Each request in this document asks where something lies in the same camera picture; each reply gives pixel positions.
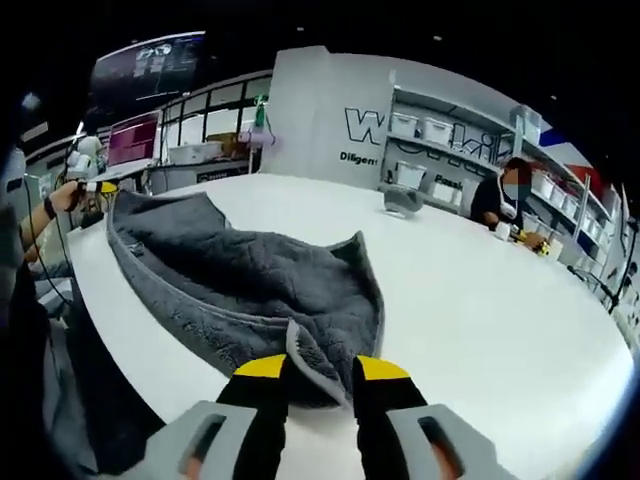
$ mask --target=white wall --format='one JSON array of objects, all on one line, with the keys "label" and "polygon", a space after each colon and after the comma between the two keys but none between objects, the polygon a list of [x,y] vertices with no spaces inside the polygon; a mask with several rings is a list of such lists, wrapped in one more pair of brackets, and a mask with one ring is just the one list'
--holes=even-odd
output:
[{"label": "white wall", "polygon": [[[318,178],[375,188],[380,178],[384,142],[376,136],[358,141],[349,135],[345,109],[369,111],[388,128],[392,85],[466,105],[509,122],[518,105],[500,92],[462,75],[408,60],[368,55],[331,54],[322,46],[278,53],[267,109],[277,143],[266,150],[263,171]],[[549,128],[544,123],[543,129]],[[571,162],[586,160],[570,145],[546,149],[567,153]],[[342,152],[372,159],[356,164]]]}]

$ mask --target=ceiling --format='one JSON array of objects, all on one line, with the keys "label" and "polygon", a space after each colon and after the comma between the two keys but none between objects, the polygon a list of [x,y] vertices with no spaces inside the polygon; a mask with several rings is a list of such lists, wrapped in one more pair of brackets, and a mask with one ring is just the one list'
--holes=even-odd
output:
[{"label": "ceiling", "polygon": [[[95,59],[134,40],[206,30],[208,78],[201,81],[271,68],[279,49],[314,44],[430,63],[540,112],[605,180],[625,182],[640,215],[640,176],[629,173],[637,156],[630,140],[640,126],[640,94],[630,72],[639,46],[632,11],[608,11],[601,3],[571,12],[544,2],[523,10],[479,3],[450,11],[429,4],[428,14],[424,3],[409,2],[379,13],[373,2],[319,0],[181,0],[179,9],[99,0],[81,12],[57,3],[31,20],[46,49],[23,58],[22,73],[43,99],[50,135],[60,138],[75,131],[86,110]],[[54,15],[64,20],[52,25],[47,19]]]}]

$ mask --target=wristwatch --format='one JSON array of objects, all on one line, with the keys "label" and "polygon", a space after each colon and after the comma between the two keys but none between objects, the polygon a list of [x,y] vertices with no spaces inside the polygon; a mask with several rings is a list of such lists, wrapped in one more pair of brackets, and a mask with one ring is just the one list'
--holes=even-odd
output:
[{"label": "wristwatch", "polygon": [[47,212],[47,215],[49,216],[49,218],[51,220],[56,218],[56,216],[57,216],[56,211],[53,208],[53,203],[51,203],[51,199],[49,198],[48,195],[44,199],[43,206],[44,206],[44,211]]}]

